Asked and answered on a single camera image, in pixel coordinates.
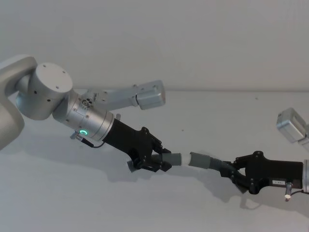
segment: white table surface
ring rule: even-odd
[[[309,93],[168,92],[163,107],[115,113],[146,126],[173,152],[233,161],[256,150],[268,159],[303,161],[309,153],[276,129],[294,107],[309,121]],[[173,167],[131,174],[128,156],[91,149],[49,118],[25,119],[0,152],[1,232],[291,232],[309,230],[309,196],[284,201],[284,189],[241,195],[213,170]]]

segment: white wall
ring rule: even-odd
[[[25,53],[76,87],[309,89],[308,0],[2,0],[0,60]]]
[[[309,158],[276,129],[293,106],[308,122],[308,93],[168,92],[165,106],[119,110],[133,128],[147,126],[173,152],[234,160],[256,150],[268,159]],[[309,196],[284,201],[284,189],[241,195],[213,170],[172,167],[130,173],[128,156],[69,138],[51,118],[26,120],[0,152],[1,232],[307,232]]]

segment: robotic arm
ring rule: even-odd
[[[69,74],[53,63],[37,64],[31,56],[19,55],[0,63],[0,149],[18,137],[24,127],[21,113],[34,120],[47,119],[51,114],[58,122],[74,130],[72,139],[90,147],[89,140],[108,143],[127,153],[131,169],[167,171],[171,165],[152,159],[152,152],[170,153],[161,141],[143,127],[134,130],[120,122],[109,110],[130,105],[150,109],[165,104],[161,81],[134,85],[115,92],[90,89],[84,95],[72,89]],[[17,108],[8,96],[18,91]]]

